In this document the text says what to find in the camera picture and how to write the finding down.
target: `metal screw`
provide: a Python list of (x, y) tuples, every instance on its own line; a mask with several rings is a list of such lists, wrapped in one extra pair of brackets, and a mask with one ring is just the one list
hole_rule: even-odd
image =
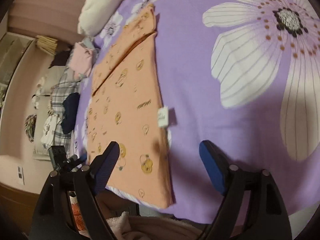
[(81, 171), (88, 171), (90, 169), (90, 166), (89, 165), (83, 165), (81, 167)]
[(269, 175), (270, 175), (270, 172), (267, 171), (267, 170), (263, 170), (263, 171), (262, 171), (262, 174), (263, 174), (264, 176), (269, 176)]
[(58, 172), (57, 171), (51, 171), (50, 172), (50, 177), (55, 177), (55, 176), (57, 176), (58, 175)]
[(239, 167), (237, 165), (235, 165), (235, 164), (231, 164), (229, 166), (229, 169), (232, 170), (232, 171), (237, 171), (239, 169)]

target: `purple bedsheet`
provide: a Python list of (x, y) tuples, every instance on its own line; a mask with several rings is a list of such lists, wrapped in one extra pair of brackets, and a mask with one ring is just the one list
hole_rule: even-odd
[[(148, 2), (158, 20), (156, 62), (173, 109), (169, 160), (178, 218), (211, 223), (222, 197), (198, 147), (209, 139), (246, 170), (271, 171), (288, 213), (320, 200), (320, 22), (307, 0), (125, 0), (95, 39), (98, 62)], [(84, 80), (76, 152), (86, 153)]]

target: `orange cloth with pattern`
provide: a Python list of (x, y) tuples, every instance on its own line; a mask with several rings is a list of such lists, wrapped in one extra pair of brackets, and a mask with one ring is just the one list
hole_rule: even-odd
[(166, 130), (158, 127), (163, 107), (155, 62), (153, 5), (125, 26), (94, 69), (88, 113), (89, 162), (118, 142), (120, 157), (108, 186), (141, 201), (172, 204)]

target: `navy blue cloth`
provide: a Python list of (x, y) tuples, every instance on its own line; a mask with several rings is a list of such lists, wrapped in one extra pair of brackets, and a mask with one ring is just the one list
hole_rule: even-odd
[(64, 100), (62, 103), (65, 109), (64, 119), (61, 122), (61, 127), (64, 134), (70, 133), (75, 128), (79, 99), (79, 93), (72, 93), (68, 95), (66, 100)]

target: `pink cloth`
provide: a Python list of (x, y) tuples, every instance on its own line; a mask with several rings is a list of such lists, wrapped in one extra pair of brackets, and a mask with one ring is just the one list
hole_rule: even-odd
[(75, 43), (69, 67), (74, 70), (74, 78), (83, 78), (90, 75), (92, 69), (93, 51)]

